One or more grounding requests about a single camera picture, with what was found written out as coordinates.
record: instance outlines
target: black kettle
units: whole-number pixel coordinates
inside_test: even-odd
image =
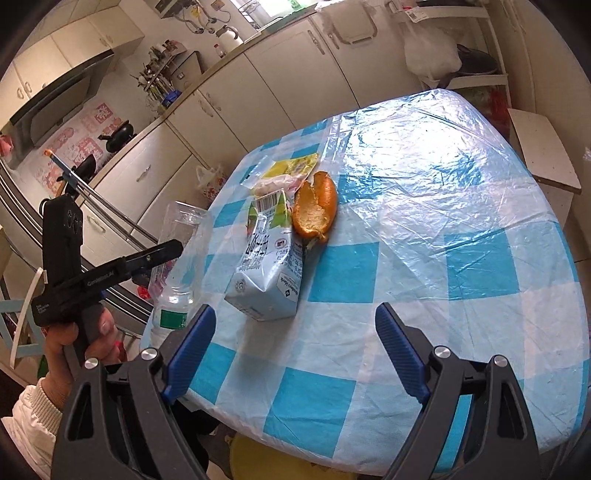
[[[134,137],[134,126],[129,120],[123,122],[112,135],[99,135],[99,140],[107,140],[106,149],[109,153],[117,153]]]

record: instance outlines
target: cabinet door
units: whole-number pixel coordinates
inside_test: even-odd
[[[202,193],[197,190],[197,181],[195,171],[199,163],[193,155],[183,164],[176,172],[164,188],[160,191],[158,196],[154,199],[152,204],[139,219],[139,226],[146,229],[156,238],[160,235],[162,225],[164,222],[164,214],[166,208],[171,202],[183,202],[188,205],[193,205],[202,209],[207,209],[207,199]],[[131,234],[136,237],[144,245],[151,245],[152,243],[141,233],[134,230]]]
[[[109,225],[86,205],[80,207],[83,215],[82,235],[84,243],[80,254],[95,267],[119,257],[137,253],[137,250],[123,240]],[[137,288],[131,280],[121,286],[137,294]]]
[[[112,49],[144,38],[142,31],[120,7],[101,10],[88,17]]]
[[[295,130],[289,117],[244,55],[199,87],[248,151]]]
[[[422,90],[417,76],[407,69],[400,27],[388,22],[384,8],[383,2],[376,5],[372,17],[378,34],[353,44],[327,34],[320,15],[312,16],[361,108]]]
[[[302,20],[246,51],[296,128],[359,105],[322,37]]]
[[[107,41],[86,18],[60,28],[51,36],[72,68],[109,49]]]
[[[70,64],[50,35],[15,58],[14,66],[31,98],[70,70]]]
[[[222,165],[230,175],[246,149],[205,97],[195,90],[167,119],[210,167]]]
[[[8,66],[8,70],[0,82],[0,98],[2,99],[2,103],[0,103],[0,128],[3,128],[10,120],[10,117],[18,112],[19,108],[29,100],[25,93],[25,87],[18,78],[17,71],[12,63]]]
[[[189,156],[189,149],[161,124],[119,160],[96,191],[137,222]],[[127,224],[122,226],[131,231]]]

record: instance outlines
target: food wrapper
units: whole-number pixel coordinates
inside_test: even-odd
[[[294,316],[302,244],[291,223],[285,190],[253,200],[247,229],[246,250],[226,289],[226,301],[256,320]]]
[[[283,189],[287,197],[292,199],[302,182],[314,170],[318,157],[318,153],[314,153],[290,160],[264,159],[242,184],[251,189],[255,197],[262,197]]]

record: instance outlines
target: white jacket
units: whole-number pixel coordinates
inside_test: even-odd
[[[51,458],[56,444],[61,412],[37,385],[29,385],[12,408],[12,417],[2,423],[27,463],[43,480],[51,476]]]

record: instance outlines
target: orange peel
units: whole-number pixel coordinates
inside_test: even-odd
[[[325,171],[314,174],[314,186],[302,183],[295,194],[293,225],[304,239],[328,241],[328,232],[336,216],[338,196],[335,183]]]

